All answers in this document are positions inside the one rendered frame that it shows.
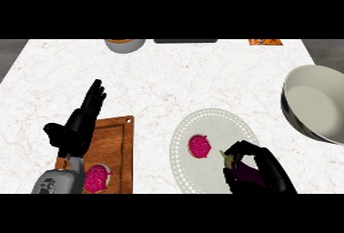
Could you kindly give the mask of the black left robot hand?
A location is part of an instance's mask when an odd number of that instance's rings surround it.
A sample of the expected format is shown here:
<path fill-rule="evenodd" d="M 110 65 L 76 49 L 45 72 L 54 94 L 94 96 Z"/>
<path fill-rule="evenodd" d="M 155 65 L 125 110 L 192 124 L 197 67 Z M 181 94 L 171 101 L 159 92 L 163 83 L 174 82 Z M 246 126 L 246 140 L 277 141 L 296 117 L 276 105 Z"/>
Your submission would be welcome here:
<path fill-rule="evenodd" d="M 42 127 L 50 144 L 57 148 L 59 157 L 82 157 L 87 153 L 104 98 L 104 87 L 101 81 L 96 79 L 85 93 L 81 107 L 73 110 L 66 124 L 62 126 L 48 123 Z"/>

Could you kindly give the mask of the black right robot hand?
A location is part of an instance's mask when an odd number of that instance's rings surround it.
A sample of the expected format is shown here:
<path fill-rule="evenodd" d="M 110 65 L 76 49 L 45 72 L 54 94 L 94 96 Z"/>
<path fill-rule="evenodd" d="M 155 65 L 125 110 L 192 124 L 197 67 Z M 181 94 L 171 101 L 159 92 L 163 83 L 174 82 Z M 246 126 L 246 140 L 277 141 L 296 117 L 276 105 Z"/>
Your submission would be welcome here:
<path fill-rule="evenodd" d="M 258 147 L 245 140 L 237 141 L 228 148 L 230 150 L 259 150 L 258 156 L 243 156 L 242 162 L 261 172 L 261 179 L 265 185 L 265 189 L 261 193 L 248 194 L 283 194 L 293 195 L 296 193 L 290 179 L 280 166 L 274 155 L 265 147 Z"/>

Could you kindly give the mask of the purple eggplant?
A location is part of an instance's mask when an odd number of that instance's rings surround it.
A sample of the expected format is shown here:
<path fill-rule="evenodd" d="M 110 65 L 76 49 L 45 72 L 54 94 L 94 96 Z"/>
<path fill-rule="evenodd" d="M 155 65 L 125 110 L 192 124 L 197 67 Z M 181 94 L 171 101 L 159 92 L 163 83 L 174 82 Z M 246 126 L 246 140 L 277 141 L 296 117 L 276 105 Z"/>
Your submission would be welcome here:
<path fill-rule="evenodd" d="M 265 185 L 258 169 L 242 162 L 243 156 L 258 156 L 259 150 L 230 150 L 224 152 L 223 175 L 233 194 L 261 193 Z"/>

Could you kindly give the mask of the white round placemat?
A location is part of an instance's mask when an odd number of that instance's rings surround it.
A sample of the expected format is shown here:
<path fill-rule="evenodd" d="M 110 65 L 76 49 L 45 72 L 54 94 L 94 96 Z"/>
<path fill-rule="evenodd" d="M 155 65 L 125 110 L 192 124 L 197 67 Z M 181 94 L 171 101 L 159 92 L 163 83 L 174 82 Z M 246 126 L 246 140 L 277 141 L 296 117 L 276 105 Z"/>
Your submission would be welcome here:
<path fill-rule="evenodd" d="M 189 153 L 187 142 L 194 135 L 206 137 L 209 152 L 194 158 Z M 220 152 L 236 141 L 258 145 L 258 139 L 246 122 L 220 108 L 205 108 L 190 113 L 181 120 L 171 136 L 171 172 L 183 193 L 228 193 L 223 176 L 224 158 Z"/>

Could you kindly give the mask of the grey metal bowl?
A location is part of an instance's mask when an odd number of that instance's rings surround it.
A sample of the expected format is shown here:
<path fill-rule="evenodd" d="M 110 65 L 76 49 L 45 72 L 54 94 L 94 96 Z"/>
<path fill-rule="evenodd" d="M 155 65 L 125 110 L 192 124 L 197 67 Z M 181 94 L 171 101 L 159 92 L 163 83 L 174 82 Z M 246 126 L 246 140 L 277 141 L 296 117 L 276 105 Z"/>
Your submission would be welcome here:
<path fill-rule="evenodd" d="M 286 75 L 280 109 L 293 129 L 344 146 L 344 74 L 326 66 L 298 66 Z"/>

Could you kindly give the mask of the brown wooden cutting board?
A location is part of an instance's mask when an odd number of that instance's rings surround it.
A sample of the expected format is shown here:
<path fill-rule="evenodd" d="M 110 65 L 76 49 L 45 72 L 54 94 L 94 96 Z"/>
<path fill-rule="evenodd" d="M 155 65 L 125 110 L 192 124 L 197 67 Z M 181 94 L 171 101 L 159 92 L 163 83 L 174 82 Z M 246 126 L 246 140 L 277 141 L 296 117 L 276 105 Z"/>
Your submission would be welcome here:
<path fill-rule="evenodd" d="M 57 156 L 54 168 L 70 170 L 76 167 L 87 171 L 101 164 L 109 169 L 107 187 L 99 194 L 130 194 L 132 192 L 132 133 L 134 116 L 100 119 L 91 144 L 82 159 Z"/>

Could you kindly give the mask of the pink half fruit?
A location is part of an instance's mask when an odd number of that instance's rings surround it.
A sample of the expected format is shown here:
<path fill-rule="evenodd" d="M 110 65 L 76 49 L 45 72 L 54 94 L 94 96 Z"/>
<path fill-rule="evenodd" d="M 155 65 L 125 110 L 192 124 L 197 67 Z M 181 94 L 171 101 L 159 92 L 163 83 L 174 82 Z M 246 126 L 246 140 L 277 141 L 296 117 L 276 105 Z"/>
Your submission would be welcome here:
<path fill-rule="evenodd" d="M 205 135 L 193 135 L 187 141 L 187 152 L 194 158 L 206 158 L 211 150 L 209 141 Z"/>
<path fill-rule="evenodd" d="M 82 182 L 82 188 L 96 194 L 107 188 L 110 182 L 112 172 L 106 165 L 93 165 L 85 172 L 85 179 Z"/>

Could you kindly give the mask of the grey cup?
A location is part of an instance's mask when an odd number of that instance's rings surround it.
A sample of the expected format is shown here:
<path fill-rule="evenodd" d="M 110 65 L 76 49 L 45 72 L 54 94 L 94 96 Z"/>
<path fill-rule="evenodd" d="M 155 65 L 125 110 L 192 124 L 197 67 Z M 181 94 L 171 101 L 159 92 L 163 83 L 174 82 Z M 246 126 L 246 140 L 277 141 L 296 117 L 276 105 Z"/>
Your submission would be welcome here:
<path fill-rule="evenodd" d="M 128 54 L 143 46 L 143 39 L 106 39 L 104 44 L 116 54 Z"/>

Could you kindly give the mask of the dark grey flat object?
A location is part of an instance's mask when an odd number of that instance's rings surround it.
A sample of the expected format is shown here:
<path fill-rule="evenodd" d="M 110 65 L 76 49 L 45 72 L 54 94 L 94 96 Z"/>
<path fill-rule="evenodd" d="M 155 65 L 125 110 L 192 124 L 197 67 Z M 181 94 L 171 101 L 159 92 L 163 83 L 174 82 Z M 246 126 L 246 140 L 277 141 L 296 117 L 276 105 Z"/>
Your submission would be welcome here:
<path fill-rule="evenodd" d="M 158 44 L 197 44 L 215 43 L 217 39 L 155 39 Z"/>

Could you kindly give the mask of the orange packet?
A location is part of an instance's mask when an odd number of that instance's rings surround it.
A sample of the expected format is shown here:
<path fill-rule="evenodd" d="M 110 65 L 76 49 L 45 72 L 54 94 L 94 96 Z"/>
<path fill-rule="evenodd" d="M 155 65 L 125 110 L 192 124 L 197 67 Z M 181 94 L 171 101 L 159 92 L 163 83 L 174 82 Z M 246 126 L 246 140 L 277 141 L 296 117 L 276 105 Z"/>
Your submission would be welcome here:
<path fill-rule="evenodd" d="M 248 39 L 251 46 L 283 46 L 279 39 Z"/>

